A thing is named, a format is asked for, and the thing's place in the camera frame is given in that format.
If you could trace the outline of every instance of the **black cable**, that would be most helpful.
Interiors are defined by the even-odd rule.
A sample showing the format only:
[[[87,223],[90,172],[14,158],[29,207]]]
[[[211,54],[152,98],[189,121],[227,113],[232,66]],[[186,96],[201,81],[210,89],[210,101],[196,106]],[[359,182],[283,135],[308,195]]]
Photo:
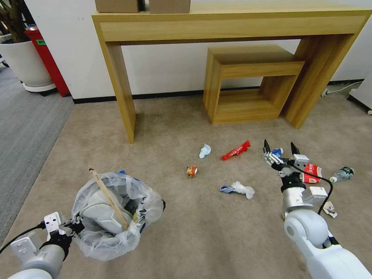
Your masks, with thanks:
[[[302,173],[304,173],[304,174],[307,174],[307,175],[310,175],[310,176],[312,176],[312,177],[316,177],[316,178],[319,178],[319,179],[321,179],[321,180],[324,180],[324,181],[328,182],[328,184],[330,185],[330,189],[329,189],[329,192],[328,192],[328,196],[325,198],[324,202],[322,203],[322,205],[320,206],[320,208],[319,208],[319,210],[318,210],[318,214],[320,215],[320,213],[322,212],[322,209],[323,209],[324,205],[326,204],[326,202],[327,202],[328,199],[329,199],[329,196],[332,194],[332,191],[333,191],[333,184],[332,184],[332,182],[329,181],[328,179],[324,178],[324,177],[316,176],[315,174],[311,174],[311,173],[305,172],[305,171],[299,169],[298,167],[296,167],[294,164],[291,164],[290,166],[291,166],[291,167],[294,167],[296,170],[298,170],[298,171],[300,171],[300,172],[302,172]]]
[[[42,222],[40,222],[40,224],[38,224],[37,226],[34,226],[34,227],[32,227],[32,228],[30,228],[30,229],[28,229],[28,230],[26,230],[26,231],[24,231],[24,232],[22,232],[22,233],[20,233],[19,235],[17,235],[15,238],[13,238],[12,240],[10,240],[7,244],[5,244],[1,249],[0,249],[0,254],[13,242],[13,241],[15,241],[18,237],[20,237],[20,236],[22,236],[22,235],[24,235],[24,234],[26,234],[26,233],[28,233],[28,232],[30,232],[30,231],[33,231],[33,230],[35,230],[35,229],[45,229],[45,222],[44,221],[42,221]]]

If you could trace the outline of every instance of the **power cord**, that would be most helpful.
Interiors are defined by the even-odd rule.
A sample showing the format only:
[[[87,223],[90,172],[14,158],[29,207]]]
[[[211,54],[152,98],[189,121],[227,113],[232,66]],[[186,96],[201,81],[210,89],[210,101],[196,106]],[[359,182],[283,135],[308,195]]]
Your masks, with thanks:
[[[13,242],[15,241],[18,237],[30,232],[30,231],[33,231],[35,229],[45,229],[45,222],[44,221],[41,221],[37,226],[34,226],[22,233],[20,233],[19,235],[17,235],[15,238],[13,238],[12,240],[10,240],[7,244],[5,244],[1,249],[0,249],[0,254]]]
[[[320,213],[322,212],[322,209],[323,209],[324,205],[326,204],[326,202],[328,201],[330,195],[332,194],[332,191],[333,191],[333,184],[332,184],[332,182],[329,181],[328,179],[324,178],[324,177],[316,176],[315,174],[311,174],[311,173],[305,172],[305,171],[299,169],[298,167],[296,167],[294,164],[291,164],[291,167],[295,168],[296,170],[298,170],[298,171],[300,171],[300,172],[302,172],[304,174],[307,174],[307,175],[310,175],[312,177],[316,177],[316,178],[319,178],[321,180],[324,180],[324,181],[326,181],[329,184],[330,189],[329,189],[329,192],[328,192],[328,196],[325,198],[324,202],[322,203],[322,205],[320,206],[320,208],[318,210],[318,214],[320,215]]]
[[[345,87],[342,88],[342,89],[334,90],[334,91],[328,91],[328,88],[326,88],[326,89],[323,91],[323,93],[322,93],[322,98],[325,98],[328,94],[343,91],[344,89],[346,89],[346,88],[348,88],[348,87],[350,87],[350,86],[352,86],[352,85],[358,84],[358,83],[362,83],[362,81],[358,81],[358,82],[355,82],[355,83],[349,84],[348,86],[345,86]]]

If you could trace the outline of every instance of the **red snack wrapper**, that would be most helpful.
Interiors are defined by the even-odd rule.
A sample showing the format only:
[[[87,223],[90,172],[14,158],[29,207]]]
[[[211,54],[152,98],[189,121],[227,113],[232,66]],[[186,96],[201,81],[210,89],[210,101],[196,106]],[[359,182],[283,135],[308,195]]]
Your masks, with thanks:
[[[322,168],[314,165],[314,164],[307,164],[306,168],[304,169],[305,172],[314,174],[316,176],[322,177]],[[301,180],[303,183],[319,183],[320,179],[310,176],[308,174],[301,173]]]
[[[231,156],[239,155],[240,153],[243,153],[243,152],[247,151],[248,147],[251,147],[251,144],[249,143],[249,141],[246,141],[245,143],[243,143],[239,147],[235,148],[234,150],[230,151],[226,155],[223,155],[222,160],[224,161],[224,160],[230,158]]]

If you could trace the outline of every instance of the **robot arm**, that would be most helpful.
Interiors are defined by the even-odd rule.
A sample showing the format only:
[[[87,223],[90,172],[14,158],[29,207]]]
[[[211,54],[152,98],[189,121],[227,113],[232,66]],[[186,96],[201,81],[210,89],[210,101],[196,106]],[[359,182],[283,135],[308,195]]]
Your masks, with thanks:
[[[327,193],[322,187],[309,187],[300,180],[309,159],[301,155],[291,143],[293,157],[280,159],[271,153],[265,140],[265,161],[279,171],[283,185],[284,230],[304,256],[313,279],[372,279],[372,275],[360,260],[344,249],[328,231],[326,221],[312,208],[324,201]]]
[[[8,279],[55,279],[66,259],[72,238],[84,229],[79,220],[62,223],[58,212],[44,217],[48,231],[42,244],[35,232],[11,243],[11,248],[22,262],[22,271]]]

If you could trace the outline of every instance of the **small wooden stool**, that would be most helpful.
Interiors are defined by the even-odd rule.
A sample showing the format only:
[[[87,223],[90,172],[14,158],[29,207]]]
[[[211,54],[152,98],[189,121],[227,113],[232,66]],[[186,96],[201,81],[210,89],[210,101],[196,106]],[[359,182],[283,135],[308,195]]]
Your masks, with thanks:
[[[212,123],[277,118],[303,65],[277,45],[209,48],[203,102]],[[220,91],[224,78],[261,76],[259,89]]]

